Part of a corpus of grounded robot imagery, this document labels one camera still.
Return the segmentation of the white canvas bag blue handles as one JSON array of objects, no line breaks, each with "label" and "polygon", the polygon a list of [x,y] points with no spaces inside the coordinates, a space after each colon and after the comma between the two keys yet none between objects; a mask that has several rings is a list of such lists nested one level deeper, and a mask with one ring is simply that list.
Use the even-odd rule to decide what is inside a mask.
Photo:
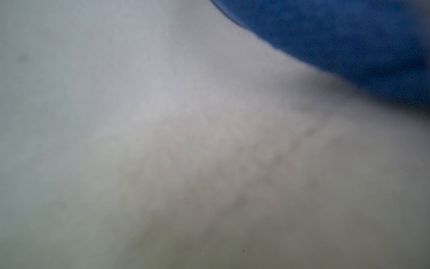
[{"label": "white canvas bag blue handles", "polygon": [[3,269],[427,269],[430,115],[208,1],[1,2]]}]

